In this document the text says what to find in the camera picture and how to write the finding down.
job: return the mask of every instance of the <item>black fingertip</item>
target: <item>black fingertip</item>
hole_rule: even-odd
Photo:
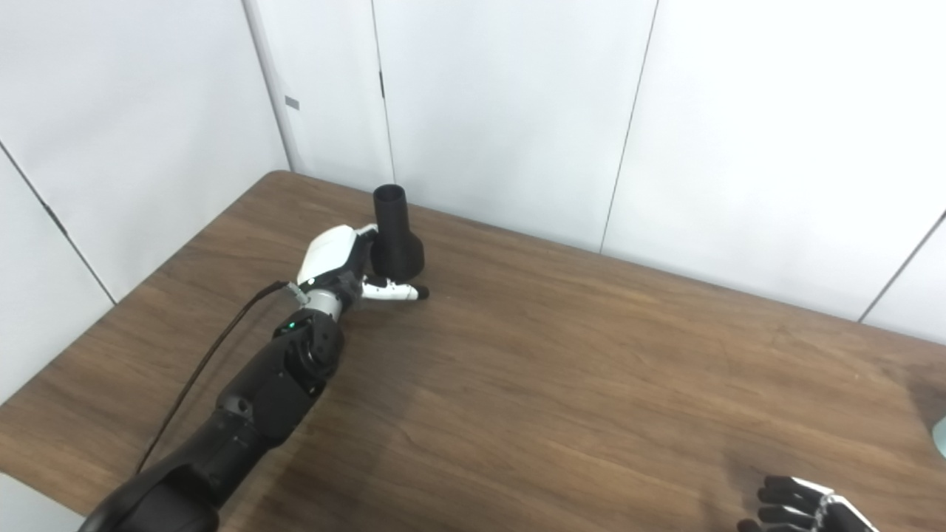
[[[743,519],[736,523],[738,532],[762,532],[762,527],[751,519]]]
[[[766,506],[759,509],[759,521],[763,523],[793,524],[802,530],[810,530],[815,525],[815,517],[792,511],[784,506]]]
[[[759,497],[760,502],[767,505],[789,506],[807,514],[815,514],[815,510],[818,508],[817,502],[813,503],[802,499],[788,489],[761,488],[756,496]]]

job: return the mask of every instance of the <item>black vase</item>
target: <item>black vase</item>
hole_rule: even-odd
[[[375,189],[377,238],[371,246],[375,274],[406,282],[424,270],[424,244],[411,232],[404,188],[382,185]]]

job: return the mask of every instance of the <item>wire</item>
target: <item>wire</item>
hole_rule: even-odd
[[[167,425],[170,424],[171,419],[174,418],[174,415],[177,413],[178,409],[181,408],[181,403],[184,402],[184,398],[187,397],[187,392],[190,391],[190,388],[194,385],[194,382],[201,375],[203,369],[207,366],[207,363],[210,362],[210,358],[214,356],[214,353],[217,352],[218,347],[226,337],[233,331],[234,327],[237,326],[239,321],[243,319],[243,316],[256,304],[260,299],[266,297],[267,295],[274,293],[284,287],[287,287],[290,283],[287,281],[276,281],[270,286],[264,288],[263,290],[256,293],[252,299],[247,301],[246,305],[236,313],[234,319],[230,320],[230,325],[228,325],[223,332],[220,333],[220,336],[217,337],[217,340],[207,349],[207,352],[203,355],[201,361],[197,364],[197,367],[194,368],[194,371],[190,374],[190,379],[187,379],[187,382],[184,384],[184,387],[181,388],[181,392],[178,394],[178,397],[174,400],[174,404],[171,405],[170,410],[167,411],[164,420],[161,422],[161,426],[158,428],[158,432],[154,435],[154,438],[151,439],[151,442],[148,444],[148,448],[145,449],[144,454],[141,455],[141,459],[138,460],[138,465],[134,468],[134,474],[141,472],[141,469],[145,467],[145,463],[148,462],[148,458],[151,456],[151,452],[154,451],[154,447],[158,444],[158,440],[161,439],[161,436],[165,433]]]

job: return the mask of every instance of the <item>white wall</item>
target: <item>white wall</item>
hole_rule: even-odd
[[[115,299],[287,166],[239,3],[7,3],[0,49],[0,139]]]
[[[411,201],[601,244],[654,0],[376,0]]]
[[[0,302],[0,404],[112,307],[2,151]]]
[[[946,208],[946,7],[660,4],[604,252],[857,319]]]
[[[864,323],[946,344],[946,224],[940,222]]]
[[[0,530],[73,532],[82,521],[76,512],[0,473]]]
[[[244,3],[292,168],[362,190],[390,183],[371,0]]]

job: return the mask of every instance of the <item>brown wood grain surface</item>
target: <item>brown wood grain surface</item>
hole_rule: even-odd
[[[222,530],[731,531],[766,473],[832,486],[884,532],[946,530],[929,435],[946,347],[411,217],[430,300],[344,317],[342,369]],[[0,470],[87,513],[242,304],[293,279],[320,232],[372,218],[367,193],[264,178],[0,407]],[[293,308],[251,311],[156,456]]]

